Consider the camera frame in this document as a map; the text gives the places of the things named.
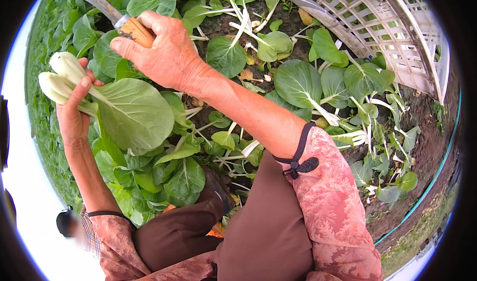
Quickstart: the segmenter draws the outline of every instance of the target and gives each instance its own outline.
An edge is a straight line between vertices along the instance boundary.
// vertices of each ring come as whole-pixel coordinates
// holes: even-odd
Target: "black knot button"
[[[318,158],[315,158],[315,157],[311,157],[311,158],[307,159],[306,161],[301,163],[301,165],[298,164],[298,162],[296,162],[296,161],[292,161],[290,163],[290,169],[283,171],[283,175],[284,176],[289,175],[293,179],[297,179],[298,178],[298,172],[303,172],[303,173],[310,172],[310,171],[316,169],[316,167],[318,167],[318,165],[319,165],[319,160],[318,160]]]

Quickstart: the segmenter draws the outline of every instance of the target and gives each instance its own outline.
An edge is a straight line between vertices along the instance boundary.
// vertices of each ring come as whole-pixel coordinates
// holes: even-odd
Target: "white plastic crate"
[[[425,0],[291,1],[322,22],[356,56],[382,52],[397,82],[444,104],[449,45]],[[437,45],[441,54],[434,62]]]

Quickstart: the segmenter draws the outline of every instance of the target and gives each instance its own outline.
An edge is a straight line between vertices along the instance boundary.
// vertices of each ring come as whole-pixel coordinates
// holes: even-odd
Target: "pink floral jacket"
[[[300,202],[313,245],[315,271],[307,281],[381,280],[381,256],[365,227],[365,213],[353,174],[330,136],[313,127],[299,163],[316,157],[311,172],[288,177]],[[290,168],[282,164],[283,169]],[[207,252],[151,273],[134,249],[129,222],[121,217],[92,217],[103,242],[100,264],[106,281],[190,281],[212,277],[215,252]]]

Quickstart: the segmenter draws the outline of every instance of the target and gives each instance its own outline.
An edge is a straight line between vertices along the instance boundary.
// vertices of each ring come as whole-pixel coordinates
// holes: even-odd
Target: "dark soil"
[[[225,1],[222,1],[222,4],[223,6],[227,6],[227,2]],[[262,14],[264,12],[265,14],[268,13],[264,0],[257,0],[252,3],[248,3],[247,9],[251,14],[252,21],[259,20],[259,17],[252,15],[253,12],[257,14]],[[283,10],[282,5],[278,4],[276,11],[271,18],[271,21],[277,19],[283,20],[283,24],[280,26],[279,30],[285,32],[290,36],[294,35],[305,27],[305,25],[301,22],[297,8],[294,8],[291,10],[291,12],[289,12]],[[237,30],[235,28],[230,27],[229,22],[237,21],[238,20],[235,17],[223,14],[221,16],[207,17],[200,27],[202,28],[202,31],[206,34],[206,36],[211,39],[215,36],[235,35]],[[261,32],[268,33],[270,32],[270,29],[268,28],[268,26],[266,26]],[[337,39],[335,35],[331,34],[331,36],[334,40]],[[240,39],[240,44],[244,45],[246,42],[251,42],[254,46],[257,45],[254,39],[243,34]],[[196,46],[198,48],[200,56],[205,60],[207,42],[196,41]],[[309,50],[310,44],[308,43],[308,41],[306,39],[298,39],[298,42],[295,44],[290,57],[282,61],[288,59],[301,59],[308,61]],[[280,61],[274,62],[272,63],[272,68],[277,68],[279,65]],[[246,65],[246,68],[249,68],[253,72],[255,79],[262,79],[263,75],[268,73],[267,69],[266,72],[261,72],[258,69],[257,65]],[[268,93],[274,90],[273,82],[253,83],[261,87]],[[412,157],[415,158],[415,166],[412,167],[412,170],[418,174],[419,182],[417,184],[417,187],[413,191],[408,192],[408,194],[403,199],[396,201],[391,210],[388,209],[387,204],[380,202],[376,198],[371,199],[371,204],[367,204],[366,190],[362,188],[360,189],[362,191],[361,200],[364,204],[366,214],[373,214],[372,222],[367,225],[367,229],[370,232],[374,241],[377,241],[391,229],[396,227],[404,218],[406,213],[413,207],[416,201],[419,200],[427,185],[431,182],[432,178],[436,174],[436,171],[444,157],[452,134],[454,121],[456,120],[459,88],[458,80],[454,71],[452,71],[449,76],[449,85],[447,88],[447,94],[445,99],[445,105],[448,108],[448,114],[446,116],[445,132],[443,134],[440,132],[440,129],[436,127],[436,119],[433,114],[433,99],[425,94],[421,94],[416,97],[417,93],[414,89],[403,85],[400,85],[400,91],[404,100],[407,102],[407,105],[411,107],[411,109],[402,116],[401,128],[404,131],[408,131],[409,129],[417,125],[419,125],[419,127],[421,128],[421,134],[418,137],[415,148],[411,152]],[[325,109],[327,109],[328,111],[334,111],[334,108],[332,108],[331,106],[327,106],[327,104],[325,105]],[[378,109],[378,121],[380,123],[388,121],[390,113],[389,110],[382,106],[378,106]],[[207,115],[213,110],[214,109],[210,106],[204,105],[204,111],[201,111],[193,118],[196,126],[200,127],[209,123]],[[349,108],[340,110],[341,117],[346,118],[349,116],[349,113]],[[208,131],[205,131],[205,136],[210,137],[211,134],[217,131],[219,131],[219,129],[212,128]],[[234,132],[239,134],[240,128],[236,128]],[[245,133],[245,138],[251,139],[250,135],[248,135],[247,133]],[[429,195],[427,196],[428,198],[433,197],[433,193],[439,192],[445,186],[445,184],[448,183],[449,178],[454,172],[455,153],[456,149],[453,149],[437,182],[432,188],[431,193],[429,193]],[[352,164],[353,162],[358,160],[362,160],[366,156],[366,154],[367,146],[365,145],[361,145],[359,147],[354,147],[353,149],[343,151],[343,155],[349,164]],[[236,182],[249,186],[249,182],[246,180],[236,180]],[[408,218],[405,224],[403,224],[398,230],[396,230],[392,235],[390,235],[388,238],[386,238],[386,240],[384,240],[378,245],[379,250],[381,252],[384,251],[386,248],[392,245],[393,241],[396,238],[399,238],[401,235],[405,234],[410,228],[412,228],[417,219],[420,217],[420,212],[422,212],[422,209],[424,209],[426,205],[429,204],[429,202],[429,199],[424,200],[421,203],[421,206],[417,209],[416,212],[413,213],[411,217]]]

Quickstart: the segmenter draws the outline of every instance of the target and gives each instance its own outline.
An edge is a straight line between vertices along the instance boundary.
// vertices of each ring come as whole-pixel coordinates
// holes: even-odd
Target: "knife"
[[[141,25],[136,18],[130,15],[122,15],[107,0],[85,0],[91,3],[95,8],[100,10],[118,30],[122,37],[134,40],[145,48],[151,48],[154,37]]]

